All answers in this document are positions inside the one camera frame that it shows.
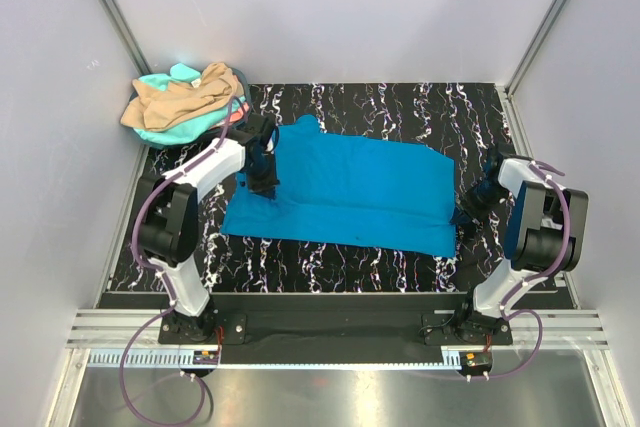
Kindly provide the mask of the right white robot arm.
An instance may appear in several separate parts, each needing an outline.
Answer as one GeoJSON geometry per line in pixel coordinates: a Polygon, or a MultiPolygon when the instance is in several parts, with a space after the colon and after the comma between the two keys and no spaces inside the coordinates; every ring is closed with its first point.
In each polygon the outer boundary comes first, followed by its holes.
{"type": "Polygon", "coordinates": [[[507,197],[514,200],[502,241],[503,259],[471,290],[446,325],[462,341],[503,333],[526,293],[576,267],[589,198],[584,191],[560,185],[555,178],[561,174],[544,162],[518,155],[511,145],[498,143],[488,151],[483,177],[456,202],[451,224],[462,227],[483,220],[507,197]]]}

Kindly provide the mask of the blue t shirt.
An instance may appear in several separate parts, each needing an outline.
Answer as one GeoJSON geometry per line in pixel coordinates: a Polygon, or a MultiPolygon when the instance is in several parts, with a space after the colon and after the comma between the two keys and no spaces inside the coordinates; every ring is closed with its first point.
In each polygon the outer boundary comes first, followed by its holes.
{"type": "Polygon", "coordinates": [[[280,127],[275,160],[275,197],[238,176],[222,233],[455,256],[455,163],[432,148],[325,133],[304,115],[280,127]]]}

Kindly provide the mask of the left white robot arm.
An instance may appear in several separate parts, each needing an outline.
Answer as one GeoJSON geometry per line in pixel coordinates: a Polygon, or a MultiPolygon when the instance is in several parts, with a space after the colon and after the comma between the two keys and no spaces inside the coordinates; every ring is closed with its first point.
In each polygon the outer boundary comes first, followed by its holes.
{"type": "Polygon", "coordinates": [[[131,211],[131,251],[151,269],[169,295],[167,332],[194,341],[215,335],[216,309],[202,284],[194,253],[199,243],[199,203],[227,178],[239,173],[249,193],[273,200],[279,184],[274,120],[256,113],[224,126],[183,165],[139,178],[131,211]]]}

